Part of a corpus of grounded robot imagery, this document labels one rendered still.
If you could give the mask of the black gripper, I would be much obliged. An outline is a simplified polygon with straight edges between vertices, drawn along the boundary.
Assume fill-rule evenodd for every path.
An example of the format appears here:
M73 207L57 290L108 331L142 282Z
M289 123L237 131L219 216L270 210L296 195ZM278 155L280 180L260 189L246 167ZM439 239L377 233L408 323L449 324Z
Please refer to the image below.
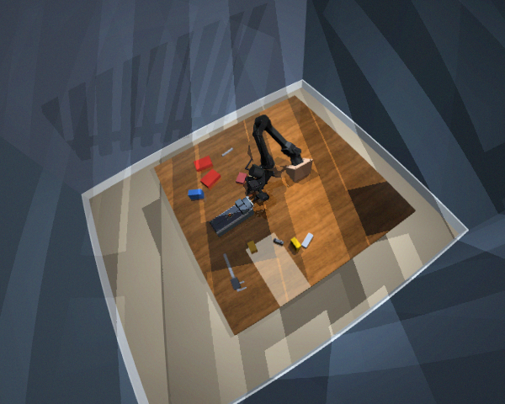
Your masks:
M268 200L268 199L269 199L268 194L267 194L266 192L264 193L264 192L262 191L262 189L264 189L264 185L265 185L265 184L268 184L268 183L266 183L266 182L262 181L260 178L256 178L256 179L258 179L258 182L259 182L259 183L261 183L261 187L260 187L260 189L258 190L259 194L256 194L256 197L253 199L253 201L252 201L252 202L254 202L254 201L258 200L258 199L261 199L261 200ZM255 178L254 178L254 177L247 176L247 177L245 178L245 180L246 180L246 182L248 183L248 181L255 180ZM247 194L249 194L250 192L251 192L251 190L250 190L249 188L247 188Z

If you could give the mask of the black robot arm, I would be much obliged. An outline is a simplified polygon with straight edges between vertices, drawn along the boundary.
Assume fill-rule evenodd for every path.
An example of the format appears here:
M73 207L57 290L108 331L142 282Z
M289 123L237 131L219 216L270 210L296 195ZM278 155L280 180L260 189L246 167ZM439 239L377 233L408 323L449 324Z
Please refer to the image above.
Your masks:
M268 182L271 176L275 177L274 170L269 171L267 169L273 168L275 165L275 161L273 157L269 154L268 149L266 147L263 131L266 130L280 145L282 148L282 152L287 157L290 157L290 160L293 165L297 166L300 163L303 163L302 158L300 156L301 149L296 147L291 142L288 142L277 130L272 126L270 118L266 115L260 115L255 119L255 123L253 126L252 136L254 137L257 147L259 149L261 155L261 164L258 166L253 164L250 167L249 175L255 178L260 178L264 182ZM266 169L266 170L264 170ZM248 181L247 186L252 191L258 191L261 187L261 183L258 182L258 179Z

